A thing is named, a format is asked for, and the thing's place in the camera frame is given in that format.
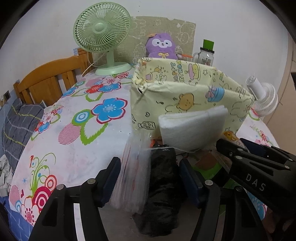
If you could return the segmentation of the white crumpled cloth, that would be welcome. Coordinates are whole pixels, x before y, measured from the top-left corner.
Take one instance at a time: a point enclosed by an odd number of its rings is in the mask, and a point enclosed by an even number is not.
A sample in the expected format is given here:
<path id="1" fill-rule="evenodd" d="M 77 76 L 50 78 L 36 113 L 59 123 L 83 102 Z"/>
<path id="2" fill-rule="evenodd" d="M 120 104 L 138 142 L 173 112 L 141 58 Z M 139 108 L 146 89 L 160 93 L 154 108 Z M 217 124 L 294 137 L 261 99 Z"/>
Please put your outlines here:
<path id="1" fill-rule="evenodd" d="M 8 158 L 3 154 L 0 158 L 0 197 L 6 197 L 10 193 L 13 179 L 13 170 Z"/>

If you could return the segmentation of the floral tablecloth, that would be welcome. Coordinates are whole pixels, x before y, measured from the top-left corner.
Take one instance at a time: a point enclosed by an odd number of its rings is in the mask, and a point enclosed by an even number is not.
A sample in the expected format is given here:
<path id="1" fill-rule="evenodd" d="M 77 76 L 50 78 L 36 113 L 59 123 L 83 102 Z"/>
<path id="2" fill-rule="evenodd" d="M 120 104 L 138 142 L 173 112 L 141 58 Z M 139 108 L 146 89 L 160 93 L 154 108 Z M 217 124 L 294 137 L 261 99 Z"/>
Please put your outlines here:
<path id="1" fill-rule="evenodd" d="M 58 184 L 78 185 L 123 155 L 132 132 L 134 71 L 79 79 L 43 117 L 22 152 L 9 195 L 10 209 L 32 227 Z"/>

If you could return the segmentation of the green desk fan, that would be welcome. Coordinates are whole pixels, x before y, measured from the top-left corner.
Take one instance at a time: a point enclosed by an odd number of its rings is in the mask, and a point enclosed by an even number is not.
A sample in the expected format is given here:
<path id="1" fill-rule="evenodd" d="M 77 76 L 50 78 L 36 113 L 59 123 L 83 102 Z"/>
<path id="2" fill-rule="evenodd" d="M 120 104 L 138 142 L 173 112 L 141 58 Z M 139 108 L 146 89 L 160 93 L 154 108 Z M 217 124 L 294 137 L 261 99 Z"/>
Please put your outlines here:
<path id="1" fill-rule="evenodd" d="M 114 49 L 126 39 L 130 27 L 127 9 L 113 2 L 96 3 L 79 15 L 73 27 L 75 42 L 87 52 L 106 54 L 106 64 L 96 68 L 97 76 L 120 74 L 132 68 L 129 63 L 114 60 Z"/>

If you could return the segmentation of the purple plush toy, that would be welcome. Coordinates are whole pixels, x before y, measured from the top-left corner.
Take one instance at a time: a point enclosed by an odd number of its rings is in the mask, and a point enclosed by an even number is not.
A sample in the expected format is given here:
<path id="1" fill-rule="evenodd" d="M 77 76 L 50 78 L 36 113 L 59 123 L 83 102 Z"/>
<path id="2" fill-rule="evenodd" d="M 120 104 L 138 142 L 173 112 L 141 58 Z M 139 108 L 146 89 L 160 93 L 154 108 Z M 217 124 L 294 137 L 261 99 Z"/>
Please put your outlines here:
<path id="1" fill-rule="evenodd" d="M 158 33 L 149 37 L 145 48 L 150 58 L 177 60 L 176 45 L 168 33 Z"/>

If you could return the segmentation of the yellow cartoon fabric basket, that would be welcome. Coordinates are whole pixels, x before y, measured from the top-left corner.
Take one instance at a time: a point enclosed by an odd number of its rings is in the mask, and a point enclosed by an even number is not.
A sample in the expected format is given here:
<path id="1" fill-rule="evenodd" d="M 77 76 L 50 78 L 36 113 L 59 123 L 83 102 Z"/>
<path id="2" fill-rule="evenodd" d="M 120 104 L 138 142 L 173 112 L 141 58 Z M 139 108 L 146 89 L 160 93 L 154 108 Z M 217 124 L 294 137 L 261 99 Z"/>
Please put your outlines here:
<path id="1" fill-rule="evenodd" d="M 236 133 L 255 97 L 212 66 L 163 58 L 140 58 L 132 78 L 132 126 L 160 137 L 159 116 L 189 113 L 223 105 L 224 130 Z"/>

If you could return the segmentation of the black plastic bag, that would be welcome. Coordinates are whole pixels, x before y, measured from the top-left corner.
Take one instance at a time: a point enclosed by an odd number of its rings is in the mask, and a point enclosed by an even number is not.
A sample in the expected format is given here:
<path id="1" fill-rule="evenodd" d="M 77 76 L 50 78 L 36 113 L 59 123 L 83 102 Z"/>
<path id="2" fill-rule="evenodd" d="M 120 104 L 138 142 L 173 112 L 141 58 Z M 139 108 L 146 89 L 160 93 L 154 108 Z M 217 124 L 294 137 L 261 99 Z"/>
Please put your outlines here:
<path id="1" fill-rule="evenodd" d="M 165 236 L 178 227 L 180 184 L 175 150 L 162 145 L 154 146 L 148 197 L 142 213 L 132 216 L 140 233 L 149 237 Z"/>

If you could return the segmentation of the yellow cartoon paper pack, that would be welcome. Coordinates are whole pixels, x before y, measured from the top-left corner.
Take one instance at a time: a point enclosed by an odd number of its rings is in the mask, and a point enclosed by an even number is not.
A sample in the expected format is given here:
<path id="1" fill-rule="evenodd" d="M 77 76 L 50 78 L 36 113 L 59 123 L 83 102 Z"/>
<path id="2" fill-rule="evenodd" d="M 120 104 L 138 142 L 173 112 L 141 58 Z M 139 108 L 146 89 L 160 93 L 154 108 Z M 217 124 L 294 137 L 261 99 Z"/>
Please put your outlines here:
<path id="1" fill-rule="evenodd" d="M 241 142 L 241 140 L 232 131 L 225 131 L 222 134 L 222 138 L 224 140 L 227 140 L 227 141 L 233 143 L 233 144 L 236 144 L 237 146 L 245 148 L 245 145 L 243 144 L 243 142 Z"/>

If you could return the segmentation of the grey plaid pillow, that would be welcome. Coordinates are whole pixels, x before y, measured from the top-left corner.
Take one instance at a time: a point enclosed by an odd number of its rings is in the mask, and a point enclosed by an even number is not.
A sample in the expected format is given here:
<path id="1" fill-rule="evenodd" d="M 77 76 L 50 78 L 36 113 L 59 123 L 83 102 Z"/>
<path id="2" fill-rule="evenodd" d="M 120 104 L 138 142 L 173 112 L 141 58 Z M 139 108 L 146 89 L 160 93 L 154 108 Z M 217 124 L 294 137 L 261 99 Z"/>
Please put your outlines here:
<path id="1" fill-rule="evenodd" d="M 3 152 L 14 171 L 43 113 L 42 105 L 23 104 L 17 98 L 6 114 L 4 128 L 1 131 L 1 141 Z"/>

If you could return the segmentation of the glass mug jar green lid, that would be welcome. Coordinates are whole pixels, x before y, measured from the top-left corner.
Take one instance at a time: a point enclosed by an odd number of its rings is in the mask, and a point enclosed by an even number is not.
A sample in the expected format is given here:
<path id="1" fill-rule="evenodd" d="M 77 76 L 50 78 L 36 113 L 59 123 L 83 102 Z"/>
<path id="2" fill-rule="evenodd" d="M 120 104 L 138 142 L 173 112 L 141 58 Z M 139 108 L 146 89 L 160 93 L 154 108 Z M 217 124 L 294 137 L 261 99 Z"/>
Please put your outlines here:
<path id="1" fill-rule="evenodd" d="M 213 65 L 214 60 L 214 42 L 210 40 L 203 40 L 203 46 L 200 48 L 199 53 L 194 53 L 192 61 L 207 66 Z"/>

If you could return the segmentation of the blue grid bedsheet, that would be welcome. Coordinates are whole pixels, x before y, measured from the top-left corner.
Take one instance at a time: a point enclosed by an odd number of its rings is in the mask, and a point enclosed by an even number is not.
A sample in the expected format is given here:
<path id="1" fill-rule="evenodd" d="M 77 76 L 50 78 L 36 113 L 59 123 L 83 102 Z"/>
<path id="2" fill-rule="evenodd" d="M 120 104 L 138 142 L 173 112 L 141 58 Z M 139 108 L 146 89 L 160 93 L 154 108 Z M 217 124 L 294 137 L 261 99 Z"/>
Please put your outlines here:
<path id="1" fill-rule="evenodd" d="M 2 132 L 4 128 L 4 120 L 8 115 L 12 105 L 15 105 L 15 100 L 9 100 L 8 103 L 1 108 L 1 157 L 4 155 Z M 7 227 L 9 232 L 16 240 L 28 240 L 33 227 L 28 224 L 22 216 L 10 209 L 9 197 L 1 197 L 1 217 L 4 219 L 4 225 L 1 228 Z"/>

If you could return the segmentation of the white clip fan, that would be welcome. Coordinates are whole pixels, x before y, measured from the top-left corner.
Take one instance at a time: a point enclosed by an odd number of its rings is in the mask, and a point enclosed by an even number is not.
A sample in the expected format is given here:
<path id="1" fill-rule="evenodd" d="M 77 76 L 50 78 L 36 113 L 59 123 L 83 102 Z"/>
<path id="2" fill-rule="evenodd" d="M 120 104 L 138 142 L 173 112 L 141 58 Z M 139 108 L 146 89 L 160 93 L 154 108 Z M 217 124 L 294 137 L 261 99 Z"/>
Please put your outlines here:
<path id="1" fill-rule="evenodd" d="M 250 76 L 246 80 L 246 86 L 255 97 L 252 109 L 260 118 L 271 114 L 275 110 L 278 105 L 278 94 L 272 84 L 261 83 L 255 76 Z"/>

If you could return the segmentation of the wall socket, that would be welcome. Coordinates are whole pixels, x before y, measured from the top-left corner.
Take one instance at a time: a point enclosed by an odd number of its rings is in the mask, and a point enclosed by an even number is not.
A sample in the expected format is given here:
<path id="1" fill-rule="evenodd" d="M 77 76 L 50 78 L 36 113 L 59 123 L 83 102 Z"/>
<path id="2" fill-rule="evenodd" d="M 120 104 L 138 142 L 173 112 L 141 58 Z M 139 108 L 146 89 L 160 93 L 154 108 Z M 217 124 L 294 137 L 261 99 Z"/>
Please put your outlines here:
<path id="1" fill-rule="evenodd" d="M 7 91 L 5 94 L 4 94 L 4 100 L 5 102 L 7 102 L 9 99 L 10 99 L 11 95 L 10 95 L 10 92 Z"/>

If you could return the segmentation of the green tissue pack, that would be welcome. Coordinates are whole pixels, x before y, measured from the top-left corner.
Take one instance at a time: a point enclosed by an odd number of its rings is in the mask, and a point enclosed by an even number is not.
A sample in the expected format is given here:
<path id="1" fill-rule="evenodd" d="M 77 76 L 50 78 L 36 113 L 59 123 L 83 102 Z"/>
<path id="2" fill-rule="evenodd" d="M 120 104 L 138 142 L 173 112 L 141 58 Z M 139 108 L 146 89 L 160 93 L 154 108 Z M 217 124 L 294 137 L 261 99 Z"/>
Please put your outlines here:
<path id="1" fill-rule="evenodd" d="M 197 162 L 194 170 L 200 172 L 205 179 L 214 179 L 222 187 L 233 189 L 236 182 L 229 178 L 232 161 L 217 151 L 197 151 L 193 156 Z"/>

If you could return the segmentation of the white towel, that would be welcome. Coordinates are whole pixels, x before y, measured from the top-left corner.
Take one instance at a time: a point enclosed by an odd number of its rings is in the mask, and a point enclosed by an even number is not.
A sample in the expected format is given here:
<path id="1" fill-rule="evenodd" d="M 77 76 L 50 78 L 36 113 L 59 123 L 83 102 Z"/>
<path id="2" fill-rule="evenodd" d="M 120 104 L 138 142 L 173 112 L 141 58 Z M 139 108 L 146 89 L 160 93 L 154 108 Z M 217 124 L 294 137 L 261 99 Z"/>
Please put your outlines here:
<path id="1" fill-rule="evenodd" d="M 203 149 L 217 141 L 224 130 L 228 109 L 223 105 L 202 111 L 159 116 L 165 145 L 182 151 Z"/>

